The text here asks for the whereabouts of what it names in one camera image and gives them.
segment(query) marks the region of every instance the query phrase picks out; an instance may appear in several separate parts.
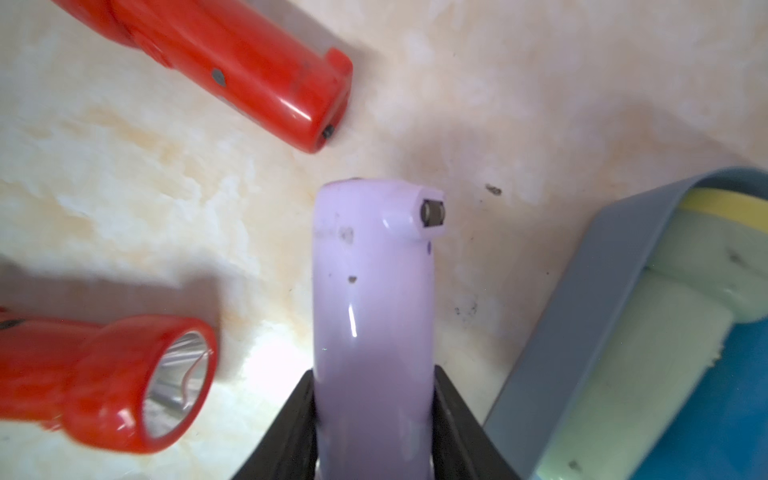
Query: flashlight lens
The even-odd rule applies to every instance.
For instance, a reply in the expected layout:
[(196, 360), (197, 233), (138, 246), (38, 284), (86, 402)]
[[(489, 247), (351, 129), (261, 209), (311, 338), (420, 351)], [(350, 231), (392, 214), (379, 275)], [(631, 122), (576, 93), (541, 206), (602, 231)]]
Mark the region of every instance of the flashlight lens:
[(156, 439), (175, 429), (200, 396), (210, 347), (197, 332), (184, 334), (165, 351), (144, 397), (141, 421)]

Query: red flashlight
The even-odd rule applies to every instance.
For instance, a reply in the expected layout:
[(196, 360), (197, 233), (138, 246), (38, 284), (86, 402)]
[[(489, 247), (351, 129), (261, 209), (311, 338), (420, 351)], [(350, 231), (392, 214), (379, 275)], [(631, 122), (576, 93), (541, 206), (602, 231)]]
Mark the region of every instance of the red flashlight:
[(141, 315), (106, 326), (0, 312), (0, 419), (102, 449), (152, 453), (189, 428), (214, 378), (213, 329)]
[(344, 115), (352, 62), (320, 57), (240, 0), (53, 0), (175, 68), (285, 142), (318, 151)]

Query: screw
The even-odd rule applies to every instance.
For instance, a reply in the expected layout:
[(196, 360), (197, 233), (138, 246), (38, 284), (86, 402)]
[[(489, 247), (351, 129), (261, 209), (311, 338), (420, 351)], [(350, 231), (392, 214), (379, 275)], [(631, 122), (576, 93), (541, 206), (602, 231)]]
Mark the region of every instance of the screw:
[(424, 199), (420, 214), (424, 228), (439, 227), (445, 220), (445, 205), (441, 201)]
[(325, 138), (326, 140), (328, 140), (329, 138), (331, 138), (331, 135), (333, 135), (333, 132), (334, 132), (335, 130), (336, 130), (336, 129), (333, 127), (333, 125), (329, 124), (329, 125), (328, 125), (327, 127), (325, 127), (325, 129), (323, 130), (323, 138)]
[(221, 85), (222, 87), (227, 87), (227, 79), (224, 78), (224, 72), (222, 72), (218, 68), (214, 68), (213, 71), (210, 73), (210, 76), (214, 78), (215, 82)]

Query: metal rivet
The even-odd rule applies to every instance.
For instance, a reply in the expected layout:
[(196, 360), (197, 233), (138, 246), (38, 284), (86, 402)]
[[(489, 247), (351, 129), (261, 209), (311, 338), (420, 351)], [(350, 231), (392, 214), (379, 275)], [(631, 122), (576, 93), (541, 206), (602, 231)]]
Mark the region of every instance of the metal rivet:
[(214, 70), (210, 73), (210, 76), (213, 77), (215, 82), (221, 85), (222, 87), (227, 86), (227, 79), (224, 78), (224, 72), (222, 72), (218, 68), (214, 68)]

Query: dirt spot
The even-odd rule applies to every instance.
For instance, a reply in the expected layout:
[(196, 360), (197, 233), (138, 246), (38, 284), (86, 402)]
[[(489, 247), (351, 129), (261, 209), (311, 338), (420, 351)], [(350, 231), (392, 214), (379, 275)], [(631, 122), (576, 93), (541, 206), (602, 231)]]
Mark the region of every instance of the dirt spot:
[(485, 184), (485, 189), (486, 189), (487, 191), (491, 192), (491, 194), (495, 195), (496, 197), (498, 197), (499, 195), (501, 195), (501, 194), (502, 194), (502, 189), (501, 189), (501, 188), (499, 188), (499, 187), (494, 187), (494, 186), (493, 186), (493, 185), (491, 185), (491, 184)]
[(339, 228), (339, 238), (347, 245), (352, 245), (355, 243), (355, 229), (352, 227)]
[(727, 253), (728, 260), (730, 260), (731, 263), (745, 269), (747, 272), (752, 273), (753, 275), (768, 279), (768, 274), (750, 265), (738, 252), (728, 249)]

